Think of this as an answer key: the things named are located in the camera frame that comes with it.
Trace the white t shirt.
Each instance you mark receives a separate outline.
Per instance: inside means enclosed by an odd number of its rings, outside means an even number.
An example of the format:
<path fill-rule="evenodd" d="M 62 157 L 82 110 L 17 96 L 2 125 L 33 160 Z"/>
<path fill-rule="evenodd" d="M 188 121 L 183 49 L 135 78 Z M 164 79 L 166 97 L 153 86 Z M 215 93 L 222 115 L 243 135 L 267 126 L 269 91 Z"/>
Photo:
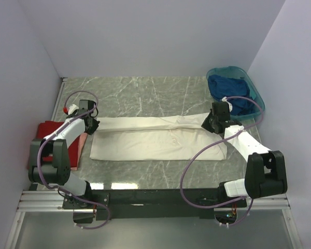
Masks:
<path fill-rule="evenodd" d="M 168 117 L 102 117 L 90 158 L 103 161 L 190 160 L 221 136 L 201 127 L 206 113 Z"/>

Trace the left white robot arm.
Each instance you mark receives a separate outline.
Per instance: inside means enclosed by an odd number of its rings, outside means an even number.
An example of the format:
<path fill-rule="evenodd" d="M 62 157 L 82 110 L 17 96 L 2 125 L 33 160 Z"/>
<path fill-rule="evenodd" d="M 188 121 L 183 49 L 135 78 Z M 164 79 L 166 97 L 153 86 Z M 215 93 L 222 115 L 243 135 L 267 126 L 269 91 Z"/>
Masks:
<path fill-rule="evenodd" d="M 100 122 L 92 116 L 97 111 L 97 102 L 80 100 L 62 125 L 30 145 L 29 180 L 75 196 L 76 204 L 83 209 L 93 203 L 92 190 L 90 183 L 71 172 L 68 149 L 80 135 L 92 135 L 97 130 Z"/>

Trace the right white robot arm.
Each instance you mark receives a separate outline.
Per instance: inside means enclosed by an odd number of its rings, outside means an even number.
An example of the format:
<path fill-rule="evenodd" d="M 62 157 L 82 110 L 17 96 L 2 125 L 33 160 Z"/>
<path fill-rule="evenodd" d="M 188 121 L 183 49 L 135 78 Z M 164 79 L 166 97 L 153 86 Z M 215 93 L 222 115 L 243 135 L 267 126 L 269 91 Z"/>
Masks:
<path fill-rule="evenodd" d="M 221 206 L 230 206 L 236 197 L 258 199 L 287 192 L 284 155 L 263 146 L 239 121 L 232 119 L 227 102 L 212 103 L 202 128 L 221 135 L 247 162 L 244 178 L 219 184 L 217 201 Z"/>

